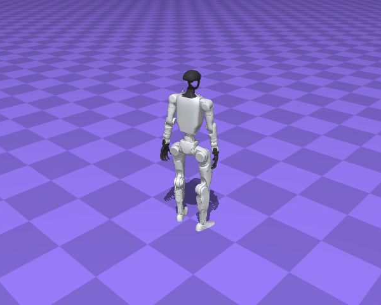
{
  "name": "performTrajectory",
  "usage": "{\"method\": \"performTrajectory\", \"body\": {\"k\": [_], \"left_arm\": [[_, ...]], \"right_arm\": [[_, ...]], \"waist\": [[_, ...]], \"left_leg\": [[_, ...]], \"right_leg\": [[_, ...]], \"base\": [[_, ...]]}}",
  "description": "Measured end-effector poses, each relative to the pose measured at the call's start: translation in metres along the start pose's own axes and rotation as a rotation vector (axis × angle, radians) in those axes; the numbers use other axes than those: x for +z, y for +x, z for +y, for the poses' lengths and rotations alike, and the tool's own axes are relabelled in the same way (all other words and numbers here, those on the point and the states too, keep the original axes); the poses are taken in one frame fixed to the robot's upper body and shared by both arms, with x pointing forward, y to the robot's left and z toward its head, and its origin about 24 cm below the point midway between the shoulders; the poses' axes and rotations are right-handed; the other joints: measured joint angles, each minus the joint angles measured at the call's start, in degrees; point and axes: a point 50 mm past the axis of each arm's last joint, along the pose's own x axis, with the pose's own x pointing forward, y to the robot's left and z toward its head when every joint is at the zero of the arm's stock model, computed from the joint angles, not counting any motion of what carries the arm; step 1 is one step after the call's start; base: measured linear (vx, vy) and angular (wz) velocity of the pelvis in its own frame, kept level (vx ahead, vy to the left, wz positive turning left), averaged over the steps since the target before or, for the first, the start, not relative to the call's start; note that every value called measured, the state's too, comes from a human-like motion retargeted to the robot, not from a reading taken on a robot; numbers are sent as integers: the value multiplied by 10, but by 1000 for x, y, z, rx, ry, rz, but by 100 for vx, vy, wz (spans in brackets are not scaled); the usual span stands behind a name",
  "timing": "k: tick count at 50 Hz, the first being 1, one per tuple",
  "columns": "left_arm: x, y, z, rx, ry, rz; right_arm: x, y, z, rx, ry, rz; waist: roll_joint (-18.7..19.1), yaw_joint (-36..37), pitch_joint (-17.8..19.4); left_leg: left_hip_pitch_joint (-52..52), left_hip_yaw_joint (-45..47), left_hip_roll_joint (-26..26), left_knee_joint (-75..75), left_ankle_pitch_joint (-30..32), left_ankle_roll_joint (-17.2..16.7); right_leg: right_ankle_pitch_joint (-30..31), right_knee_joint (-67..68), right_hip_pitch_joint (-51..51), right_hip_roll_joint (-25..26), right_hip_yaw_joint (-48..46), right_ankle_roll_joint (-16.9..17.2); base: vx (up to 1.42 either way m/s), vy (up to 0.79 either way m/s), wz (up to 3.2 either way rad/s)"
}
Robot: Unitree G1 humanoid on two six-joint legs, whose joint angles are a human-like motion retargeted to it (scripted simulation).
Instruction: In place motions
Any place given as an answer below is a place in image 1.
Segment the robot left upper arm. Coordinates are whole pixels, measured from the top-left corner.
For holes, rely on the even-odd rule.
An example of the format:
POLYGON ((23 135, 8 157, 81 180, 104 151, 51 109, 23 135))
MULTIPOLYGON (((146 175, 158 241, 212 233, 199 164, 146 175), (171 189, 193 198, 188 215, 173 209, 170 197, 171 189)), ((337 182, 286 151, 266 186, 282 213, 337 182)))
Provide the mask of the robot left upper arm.
POLYGON ((176 117, 174 117, 176 112, 176 99, 179 93, 175 93, 169 96, 169 104, 168 104, 168 116, 166 119, 166 123, 170 125, 174 125, 176 121, 176 117))

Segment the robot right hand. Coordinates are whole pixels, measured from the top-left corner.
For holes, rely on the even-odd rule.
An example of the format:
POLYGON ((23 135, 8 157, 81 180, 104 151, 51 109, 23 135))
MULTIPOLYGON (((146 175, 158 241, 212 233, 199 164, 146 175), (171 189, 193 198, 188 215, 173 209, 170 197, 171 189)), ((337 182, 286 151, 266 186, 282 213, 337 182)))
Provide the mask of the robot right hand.
POLYGON ((213 152, 212 152, 212 154, 214 154, 214 158, 213 158, 213 160, 215 160, 215 162, 214 162, 214 164, 212 164, 211 169, 214 169, 214 168, 216 168, 216 166, 217 166, 218 153, 219 153, 219 151, 217 152, 217 148, 213 148, 213 152))

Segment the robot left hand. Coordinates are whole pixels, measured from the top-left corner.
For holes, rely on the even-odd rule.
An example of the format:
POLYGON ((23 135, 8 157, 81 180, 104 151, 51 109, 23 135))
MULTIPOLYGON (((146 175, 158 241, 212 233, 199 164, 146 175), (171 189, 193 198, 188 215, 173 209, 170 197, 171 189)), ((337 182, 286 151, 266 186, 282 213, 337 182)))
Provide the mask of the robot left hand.
POLYGON ((166 141, 165 141, 165 139, 163 139, 163 143, 162 143, 163 146, 161 148, 160 158, 161 158, 161 160, 167 161, 166 157, 169 159, 168 151, 170 152, 170 149, 169 149, 170 144, 165 144, 165 143, 166 143, 166 141))

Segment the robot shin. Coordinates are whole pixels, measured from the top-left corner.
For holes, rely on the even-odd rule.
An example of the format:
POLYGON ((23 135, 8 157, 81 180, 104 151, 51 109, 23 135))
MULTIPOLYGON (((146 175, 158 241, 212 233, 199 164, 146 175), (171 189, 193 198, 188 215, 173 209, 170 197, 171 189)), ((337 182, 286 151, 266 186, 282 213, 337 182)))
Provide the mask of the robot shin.
POLYGON ((210 188, 206 186, 202 187, 200 190, 200 195, 196 196, 197 207, 199 210, 199 220, 202 225, 206 224, 207 210, 210 202, 210 188), (204 222, 205 221, 205 222, 204 222))
POLYGON ((177 202, 177 208, 178 208, 178 214, 181 212, 183 214, 183 201, 184 201, 184 196, 185 196, 185 186, 181 188, 176 187, 176 177, 174 179, 174 186, 175 186, 175 199, 177 202))

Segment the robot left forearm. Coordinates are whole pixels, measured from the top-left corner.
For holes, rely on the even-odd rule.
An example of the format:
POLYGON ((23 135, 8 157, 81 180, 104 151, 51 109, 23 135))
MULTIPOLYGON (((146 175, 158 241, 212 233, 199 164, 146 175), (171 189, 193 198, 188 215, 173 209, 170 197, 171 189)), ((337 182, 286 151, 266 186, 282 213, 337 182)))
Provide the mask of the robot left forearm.
POLYGON ((166 123, 166 121, 165 121, 165 124, 164 124, 164 134, 163 134, 163 139, 165 139, 165 141, 166 141, 165 144, 169 144, 170 143, 172 129, 173 129, 173 126, 168 124, 168 123, 166 123))

